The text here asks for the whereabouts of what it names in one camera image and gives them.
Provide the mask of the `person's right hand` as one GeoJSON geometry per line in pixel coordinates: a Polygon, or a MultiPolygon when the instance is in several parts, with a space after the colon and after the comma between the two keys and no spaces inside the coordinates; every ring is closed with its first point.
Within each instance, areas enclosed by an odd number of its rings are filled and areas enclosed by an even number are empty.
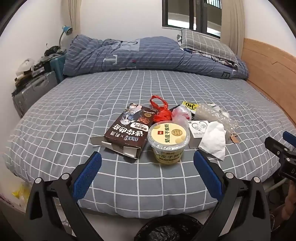
{"type": "Polygon", "coordinates": [[[289,193],[285,199],[285,206],[281,211],[283,220],[288,220],[295,210],[295,193],[289,193]]]}

